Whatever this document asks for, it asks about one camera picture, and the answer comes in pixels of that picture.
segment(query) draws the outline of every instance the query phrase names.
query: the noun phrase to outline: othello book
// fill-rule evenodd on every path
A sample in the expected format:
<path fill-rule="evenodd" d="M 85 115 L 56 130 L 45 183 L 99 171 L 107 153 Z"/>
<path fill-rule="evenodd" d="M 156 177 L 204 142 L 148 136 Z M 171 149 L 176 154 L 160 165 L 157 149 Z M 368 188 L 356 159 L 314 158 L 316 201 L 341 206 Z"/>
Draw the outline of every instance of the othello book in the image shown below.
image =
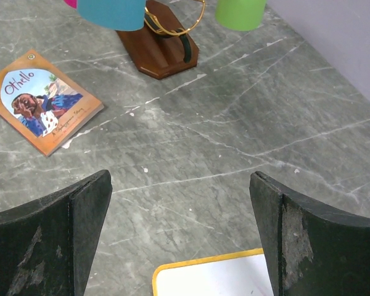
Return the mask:
<path fill-rule="evenodd" d="M 0 116 L 45 156 L 103 108 L 34 50 L 0 71 Z"/>

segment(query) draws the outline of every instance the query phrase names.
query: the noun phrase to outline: lavender wall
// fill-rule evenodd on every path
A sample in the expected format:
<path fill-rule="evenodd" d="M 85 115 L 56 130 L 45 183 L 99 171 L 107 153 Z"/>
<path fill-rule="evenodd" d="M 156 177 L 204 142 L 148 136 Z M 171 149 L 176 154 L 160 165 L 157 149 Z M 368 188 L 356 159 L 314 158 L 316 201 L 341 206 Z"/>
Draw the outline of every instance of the lavender wall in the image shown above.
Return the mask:
<path fill-rule="evenodd" d="M 370 0 L 268 4 L 370 100 Z"/>

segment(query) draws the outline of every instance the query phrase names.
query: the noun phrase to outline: orange book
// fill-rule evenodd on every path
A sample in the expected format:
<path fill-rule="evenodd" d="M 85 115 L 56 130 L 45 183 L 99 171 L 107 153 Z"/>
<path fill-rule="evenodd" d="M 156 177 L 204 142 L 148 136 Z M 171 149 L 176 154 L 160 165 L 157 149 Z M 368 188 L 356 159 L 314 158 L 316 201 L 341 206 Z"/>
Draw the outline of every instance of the orange book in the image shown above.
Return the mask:
<path fill-rule="evenodd" d="M 34 50 L 0 71 L 0 116 L 45 156 L 103 108 Z"/>

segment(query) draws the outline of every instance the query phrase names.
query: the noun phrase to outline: gold ring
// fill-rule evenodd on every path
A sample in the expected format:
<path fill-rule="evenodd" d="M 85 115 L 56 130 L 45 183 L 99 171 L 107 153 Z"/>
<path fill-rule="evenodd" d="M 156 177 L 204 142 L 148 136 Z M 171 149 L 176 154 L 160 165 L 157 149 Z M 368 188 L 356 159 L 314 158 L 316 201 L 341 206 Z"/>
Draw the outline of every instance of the gold ring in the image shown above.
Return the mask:
<path fill-rule="evenodd" d="M 188 34 L 190 31 L 192 31 L 199 24 L 199 22 L 201 21 L 201 19 L 203 17 L 204 10 L 205 10 L 205 0 L 194 0 L 194 1 L 201 2 L 203 4 L 202 12 L 200 13 L 200 16 L 196 20 L 195 24 L 193 26 L 191 26 L 190 28 L 186 29 L 186 30 L 183 29 L 183 31 L 181 31 L 181 32 L 175 32 L 174 30 L 168 31 L 167 29 L 165 29 L 162 26 L 162 24 L 160 24 L 160 22 L 159 22 L 158 18 L 156 17 L 156 15 L 151 14 L 148 11 L 148 8 L 147 7 L 146 7 L 146 15 L 148 15 L 150 17 L 151 21 L 153 21 L 153 23 L 156 25 L 156 27 L 158 27 L 158 29 L 155 29 L 145 18 L 144 18 L 144 22 L 147 24 L 147 26 L 152 31 L 154 31 L 158 35 L 181 36 L 181 35 L 184 35 L 184 34 Z"/>

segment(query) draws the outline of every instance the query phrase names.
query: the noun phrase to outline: marble countertop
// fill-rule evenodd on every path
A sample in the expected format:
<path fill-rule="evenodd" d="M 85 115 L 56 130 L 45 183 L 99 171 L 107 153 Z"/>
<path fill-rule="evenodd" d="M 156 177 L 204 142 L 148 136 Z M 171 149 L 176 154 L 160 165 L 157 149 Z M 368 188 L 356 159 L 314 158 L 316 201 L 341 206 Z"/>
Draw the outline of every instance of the marble countertop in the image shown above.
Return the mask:
<path fill-rule="evenodd" d="M 171 2 L 184 25 L 197 18 Z M 112 174 L 85 295 L 152 295 L 161 264 L 261 247 L 256 170 L 370 217 L 370 103 L 270 9 L 241 33 L 215 3 L 191 33 L 198 67 L 157 81 L 62 1 L 0 1 L 0 70 L 34 48 L 105 104 L 49 158 L 0 118 L 0 211 Z"/>

